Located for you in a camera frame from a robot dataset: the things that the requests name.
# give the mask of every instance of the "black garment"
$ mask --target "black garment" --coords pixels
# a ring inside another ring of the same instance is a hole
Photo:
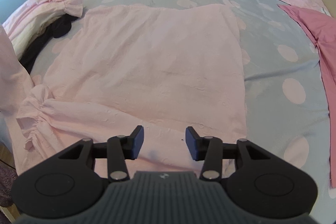
[[[71,30],[71,22],[78,17],[65,14],[51,23],[45,32],[37,37],[25,50],[20,59],[21,65],[30,74],[34,66],[35,60],[48,41],[54,37],[59,38],[66,35]]]

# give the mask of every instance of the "gray bedsheet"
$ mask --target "gray bedsheet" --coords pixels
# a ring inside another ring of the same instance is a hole
[[[333,223],[336,191],[329,189],[330,125],[319,56],[299,25],[278,8],[279,0],[84,0],[85,9],[117,4],[187,9],[212,3],[230,5],[238,17],[248,139],[309,173],[319,188],[311,215]],[[66,37],[44,48],[31,74],[36,83],[80,28],[78,20]]]

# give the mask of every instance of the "polka dot bedsheet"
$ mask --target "polka dot bedsheet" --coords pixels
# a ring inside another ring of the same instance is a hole
[[[213,3],[229,5],[240,28],[248,139],[309,173],[319,188],[311,215],[323,224],[335,221],[336,189],[330,189],[329,179],[330,121],[319,55],[300,26],[277,6],[281,1],[83,1],[84,11],[117,4],[175,9]],[[31,73],[36,84],[81,28],[81,22],[74,22],[68,35],[52,39],[43,49]]]

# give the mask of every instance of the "wooden floor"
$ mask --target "wooden floor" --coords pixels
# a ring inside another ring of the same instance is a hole
[[[3,144],[0,144],[0,159],[4,161],[5,163],[9,164],[12,167],[15,167],[14,165],[14,158],[11,152],[5,147]],[[17,208],[15,205],[7,208],[10,214],[14,217],[14,219],[18,218],[20,216]]]

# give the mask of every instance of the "bed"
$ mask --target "bed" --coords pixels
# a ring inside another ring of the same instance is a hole
[[[330,188],[330,120],[319,55],[301,27],[277,5],[279,0],[83,0],[84,12],[100,5],[146,5],[188,9],[225,4],[237,16],[245,74],[247,138],[307,172],[318,199],[311,215],[321,224],[336,219],[336,189]],[[81,29],[52,39],[31,72],[41,83],[66,43]],[[233,172],[233,164],[226,170]]]

